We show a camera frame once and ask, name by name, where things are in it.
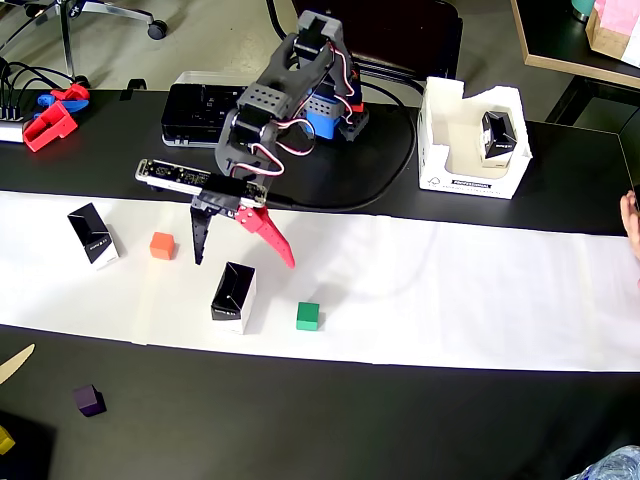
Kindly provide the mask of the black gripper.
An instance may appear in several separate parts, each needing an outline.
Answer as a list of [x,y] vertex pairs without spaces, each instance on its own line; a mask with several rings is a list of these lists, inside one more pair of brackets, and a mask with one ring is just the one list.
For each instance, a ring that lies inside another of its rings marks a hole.
[[259,235],[287,267],[294,269],[295,259],[290,244],[271,220],[267,207],[246,207],[240,203],[240,197],[219,193],[201,193],[192,199],[190,215],[195,263],[200,265],[203,260],[211,218],[221,214],[235,216],[246,231]]

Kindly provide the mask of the bare person hand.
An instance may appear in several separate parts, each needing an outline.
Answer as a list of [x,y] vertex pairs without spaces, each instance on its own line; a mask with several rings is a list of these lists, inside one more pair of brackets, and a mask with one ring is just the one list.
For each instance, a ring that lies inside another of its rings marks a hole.
[[627,238],[630,241],[639,240],[639,210],[636,206],[636,194],[629,190],[620,198],[620,215]]

